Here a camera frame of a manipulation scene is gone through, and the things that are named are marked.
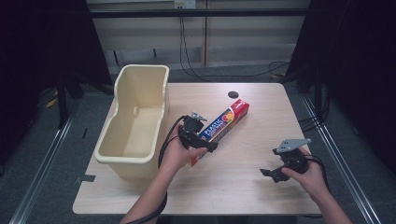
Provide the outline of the cream plastic bin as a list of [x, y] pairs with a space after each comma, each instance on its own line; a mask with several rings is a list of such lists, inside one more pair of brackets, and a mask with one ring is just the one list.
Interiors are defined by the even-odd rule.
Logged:
[[151, 178], [166, 136], [169, 112], [165, 65], [124, 66], [114, 86], [109, 113], [94, 157], [122, 178]]

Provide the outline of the metal floor rail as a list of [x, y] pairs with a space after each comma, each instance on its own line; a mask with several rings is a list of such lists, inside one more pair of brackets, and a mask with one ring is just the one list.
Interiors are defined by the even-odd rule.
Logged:
[[346, 183], [346, 186], [351, 193], [356, 205], [360, 209], [366, 223], [383, 224], [377, 212], [375, 211], [374, 206], [368, 199], [366, 193], [363, 191], [361, 185], [358, 183], [356, 177], [353, 175], [352, 171], [347, 165], [347, 161], [342, 155], [339, 147], [335, 144], [326, 125], [320, 121], [318, 116], [315, 114], [314, 103], [308, 97], [304, 97], [303, 102], [310, 118], [315, 123], [315, 127], [318, 130], [322, 142], [329, 151], [335, 166], [337, 167], [341, 177], [343, 177], [344, 182]]
[[67, 120], [64, 122], [63, 126], [57, 131], [49, 150], [41, 162], [37, 172], [35, 173], [35, 177], [32, 180], [29, 188], [24, 193], [17, 209], [15, 210], [11, 220], [8, 224], [26, 224], [28, 217], [31, 214], [33, 207], [35, 206], [36, 200], [41, 192], [45, 181], [49, 175], [50, 168], [54, 163], [59, 150], [66, 138], [70, 126], [73, 123], [74, 115], [70, 115]]

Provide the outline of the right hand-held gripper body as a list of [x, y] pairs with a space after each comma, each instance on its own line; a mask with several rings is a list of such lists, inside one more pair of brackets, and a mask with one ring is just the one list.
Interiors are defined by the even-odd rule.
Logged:
[[307, 145], [311, 142], [309, 138], [306, 139], [284, 139], [279, 147], [273, 150], [275, 155], [278, 155], [284, 162], [284, 166], [289, 169], [303, 174], [308, 170], [308, 161], [305, 154], [299, 147]]

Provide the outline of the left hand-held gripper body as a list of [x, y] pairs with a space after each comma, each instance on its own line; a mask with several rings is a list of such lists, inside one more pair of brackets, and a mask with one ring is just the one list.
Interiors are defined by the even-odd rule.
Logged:
[[207, 142], [198, 135], [204, 126], [203, 121], [206, 121], [206, 118], [192, 112], [190, 116], [182, 116], [181, 119], [183, 124], [178, 128], [178, 137], [182, 146], [186, 149], [190, 147], [207, 147]]

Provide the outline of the black metal stand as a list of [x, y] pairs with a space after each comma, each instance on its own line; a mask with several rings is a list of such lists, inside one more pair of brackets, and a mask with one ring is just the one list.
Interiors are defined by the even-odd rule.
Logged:
[[59, 128], [62, 129], [68, 118], [66, 93], [65, 93], [64, 79], [62, 73], [60, 73], [58, 76], [57, 92], [58, 92], [59, 113], [60, 113]]

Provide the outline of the person's left hand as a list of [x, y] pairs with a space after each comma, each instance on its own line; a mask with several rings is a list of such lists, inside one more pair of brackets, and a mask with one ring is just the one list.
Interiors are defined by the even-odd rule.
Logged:
[[179, 169], [184, 167], [191, 158], [206, 154], [205, 147], [186, 149], [182, 146], [177, 130], [171, 133], [171, 140], [163, 154], [162, 164], [159, 168], [161, 174], [175, 175]]

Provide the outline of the yellow floor tape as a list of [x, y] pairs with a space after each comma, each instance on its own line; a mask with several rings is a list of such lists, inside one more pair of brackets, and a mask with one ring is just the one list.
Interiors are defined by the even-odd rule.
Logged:
[[53, 96], [45, 103], [45, 107], [49, 108], [49, 107], [54, 106], [55, 103], [57, 102], [57, 100], [58, 100], [58, 92], [55, 91], [53, 93]]

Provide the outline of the dark curtain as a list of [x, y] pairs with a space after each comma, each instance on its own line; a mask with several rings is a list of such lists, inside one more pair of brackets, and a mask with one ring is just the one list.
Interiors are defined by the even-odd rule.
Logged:
[[310, 0], [288, 75], [319, 78], [396, 175], [396, 0]]
[[0, 176], [60, 73], [74, 99], [82, 83], [112, 92], [88, 0], [0, 0]]

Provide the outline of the black tape strip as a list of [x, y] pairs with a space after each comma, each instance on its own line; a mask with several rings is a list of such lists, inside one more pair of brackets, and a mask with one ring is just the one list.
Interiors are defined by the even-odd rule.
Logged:
[[74, 183], [81, 184], [82, 182], [93, 182], [96, 178], [95, 175], [81, 175], [77, 176], [74, 180]]

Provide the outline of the red and blue plastic wrap box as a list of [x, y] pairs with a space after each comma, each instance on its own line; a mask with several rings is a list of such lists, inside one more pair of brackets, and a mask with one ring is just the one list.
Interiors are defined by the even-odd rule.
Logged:
[[248, 113], [248, 109], [249, 103], [241, 99], [236, 100], [200, 131], [198, 136], [209, 143], [217, 143]]

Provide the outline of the black horizontal metal bar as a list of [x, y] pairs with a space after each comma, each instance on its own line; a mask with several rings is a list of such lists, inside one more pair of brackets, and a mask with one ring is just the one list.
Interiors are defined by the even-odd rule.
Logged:
[[152, 9], [92, 10], [93, 18], [171, 18], [171, 17], [265, 17], [306, 16], [308, 9]]

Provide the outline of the person's right hand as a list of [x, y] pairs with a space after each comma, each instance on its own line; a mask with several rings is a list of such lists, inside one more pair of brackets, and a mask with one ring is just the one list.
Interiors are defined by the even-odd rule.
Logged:
[[321, 167], [315, 162], [310, 161], [308, 170], [303, 174], [290, 168], [282, 168], [281, 172], [296, 180], [316, 204], [322, 203], [329, 194]]

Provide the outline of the white wall socket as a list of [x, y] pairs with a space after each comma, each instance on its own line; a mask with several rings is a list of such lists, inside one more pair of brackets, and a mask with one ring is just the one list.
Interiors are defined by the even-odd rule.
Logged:
[[196, 0], [174, 0], [175, 9], [196, 9]]

